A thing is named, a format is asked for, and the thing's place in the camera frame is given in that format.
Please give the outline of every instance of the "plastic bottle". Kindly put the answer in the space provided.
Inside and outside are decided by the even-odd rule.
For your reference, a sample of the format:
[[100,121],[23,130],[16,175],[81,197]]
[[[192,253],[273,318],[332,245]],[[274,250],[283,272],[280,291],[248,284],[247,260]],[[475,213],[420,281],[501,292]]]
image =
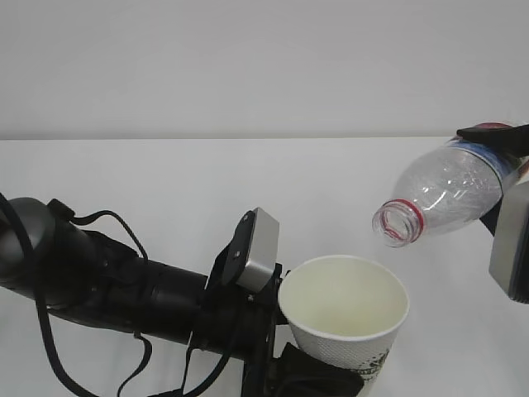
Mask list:
[[408,166],[373,216],[373,230],[386,245],[400,247],[459,229],[499,201],[517,182],[520,165],[522,159],[454,137]]

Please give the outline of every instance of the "white paper cup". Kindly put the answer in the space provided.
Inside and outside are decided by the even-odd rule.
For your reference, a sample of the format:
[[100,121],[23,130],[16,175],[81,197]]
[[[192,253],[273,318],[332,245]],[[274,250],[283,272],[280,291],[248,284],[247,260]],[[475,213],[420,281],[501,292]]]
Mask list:
[[367,395],[407,317],[403,284],[380,264],[356,256],[323,256],[288,273],[279,307],[301,350],[358,372]]

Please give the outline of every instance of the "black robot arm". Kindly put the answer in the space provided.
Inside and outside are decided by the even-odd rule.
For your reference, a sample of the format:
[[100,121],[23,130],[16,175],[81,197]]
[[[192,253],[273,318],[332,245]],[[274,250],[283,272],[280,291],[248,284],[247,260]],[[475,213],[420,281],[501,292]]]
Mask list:
[[[57,200],[44,205],[33,198],[0,199],[0,285],[36,300],[50,363],[74,394],[95,396],[60,365],[49,320],[46,326],[48,313],[89,327],[187,344],[187,362],[196,348],[222,354],[196,389],[185,394],[182,387],[158,396],[200,395],[232,356],[245,362],[244,397],[356,395],[363,387],[357,374],[314,360],[292,345],[273,358],[276,326],[286,323],[277,305],[279,224],[262,209],[241,218],[207,277],[149,260],[133,233],[142,257],[75,224],[86,225],[110,212],[76,218]],[[23,249],[24,233],[31,249],[28,244]],[[40,310],[39,300],[45,301]]]
[[[516,157],[529,156],[529,125],[491,127],[484,124],[461,129],[457,135]],[[526,162],[518,171],[520,176],[527,172],[528,166]],[[510,299],[529,304],[529,182],[505,192],[481,222],[494,236],[490,275]]]

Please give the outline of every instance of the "white tabletop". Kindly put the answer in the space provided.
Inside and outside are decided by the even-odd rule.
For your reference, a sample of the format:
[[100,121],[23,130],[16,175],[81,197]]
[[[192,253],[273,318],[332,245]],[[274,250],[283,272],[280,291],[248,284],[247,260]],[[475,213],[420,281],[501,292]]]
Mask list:
[[[196,141],[1,141],[1,190],[9,198],[56,197],[78,214],[120,213],[157,261],[208,274],[240,216],[261,206],[281,222],[287,269],[333,253],[374,258],[406,285],[411,313],[372,397],[525,397],[529,308],[488,275],[492,238],[476,223],[393,250],[370,229],[372,212],[416,155],[441,138]],[[131,244],[111,220],[97,228]],[[65,367],[93,393],[115,395],[136,368],[131,336],[53,321]],[[279,331],[277,349],[291,336]],[[126,397],[179,386],[184,346],[151,338],[152,362]],[[31,301],[0,289],[2,395],[68,396],[45,358]],[[189,386],[218,355],[193,358]],[[205,394],[237,397],[234,360]]]

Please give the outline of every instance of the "bottle opening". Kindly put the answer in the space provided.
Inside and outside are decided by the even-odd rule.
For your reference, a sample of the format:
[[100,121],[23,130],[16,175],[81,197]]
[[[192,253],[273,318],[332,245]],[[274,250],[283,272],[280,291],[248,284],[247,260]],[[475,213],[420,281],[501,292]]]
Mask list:
[[423,228],[421,211],[406,200],[388,201],[373,216],[373,230],[387,246],[406,246],[421,236]]

